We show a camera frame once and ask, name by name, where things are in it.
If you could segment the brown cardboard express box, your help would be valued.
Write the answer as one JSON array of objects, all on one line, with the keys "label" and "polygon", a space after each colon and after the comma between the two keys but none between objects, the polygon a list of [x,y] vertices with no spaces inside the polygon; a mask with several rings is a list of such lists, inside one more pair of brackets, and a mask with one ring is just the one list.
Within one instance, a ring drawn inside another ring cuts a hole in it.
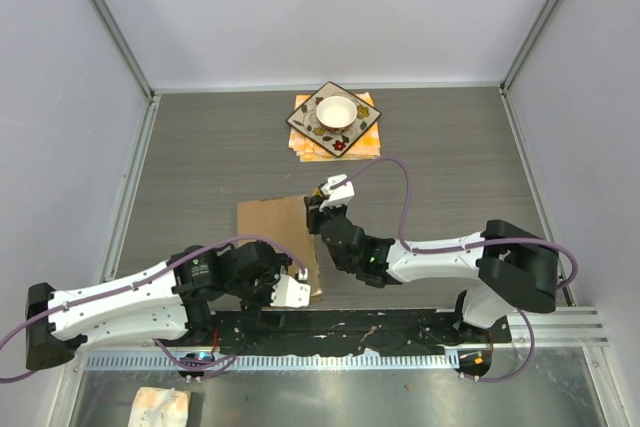
[{"label": "brown cardboard express box", "polygon": [[308,269],[311,301],[321,299],[322,288],[314,239],[306,225],[304,196],[252,200],[237,204],[237,233],[271,239],[296,255]]}]

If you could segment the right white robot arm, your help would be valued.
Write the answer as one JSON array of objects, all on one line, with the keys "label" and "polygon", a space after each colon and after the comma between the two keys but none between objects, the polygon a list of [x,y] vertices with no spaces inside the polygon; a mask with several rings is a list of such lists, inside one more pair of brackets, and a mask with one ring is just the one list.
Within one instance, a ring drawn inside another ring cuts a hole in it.
[{"label": "right white robot arm", "polygon": [[461,293],[451,327],[472,342],[514,310],[548,314],[556,309],[558,251],[519,227],[489,220],[457,239],[402,242],[365,233],[329,206],[323,195],[305,196],[306,225],[318,235],[337,270],[375,288],[418,280],[465,279],[477,284]]}]

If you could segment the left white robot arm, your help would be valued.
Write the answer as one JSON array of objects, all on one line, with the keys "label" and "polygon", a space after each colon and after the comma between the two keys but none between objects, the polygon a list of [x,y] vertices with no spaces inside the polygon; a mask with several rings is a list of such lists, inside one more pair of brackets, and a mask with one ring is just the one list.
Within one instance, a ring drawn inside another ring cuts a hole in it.
[{"label": "left white robot arm", "polygon": [[288,272],[294,260],[264,238],[240,236],[91,287],[35,284],[27,295],[26,368],[57,367],[99,344],[203,345],[216,329],[209,305],[224,295],[246,307],[306,306],[309,286]]}]

